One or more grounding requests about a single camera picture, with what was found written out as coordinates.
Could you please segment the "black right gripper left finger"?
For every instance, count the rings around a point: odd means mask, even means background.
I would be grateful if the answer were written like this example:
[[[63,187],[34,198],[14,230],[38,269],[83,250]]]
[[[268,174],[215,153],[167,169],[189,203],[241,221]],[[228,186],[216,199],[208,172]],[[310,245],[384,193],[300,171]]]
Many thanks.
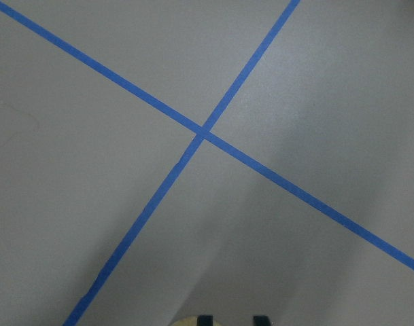
[[[196,318],[196,326],[213,326],[213,316],[198,315]]]

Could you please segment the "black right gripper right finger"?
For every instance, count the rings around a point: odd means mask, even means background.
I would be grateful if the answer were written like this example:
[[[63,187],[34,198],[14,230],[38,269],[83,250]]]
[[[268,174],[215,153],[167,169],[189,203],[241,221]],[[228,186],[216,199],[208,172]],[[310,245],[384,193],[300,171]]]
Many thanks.
[[[254,315],[253,326],[271,326],[271,321],[266,315]]]

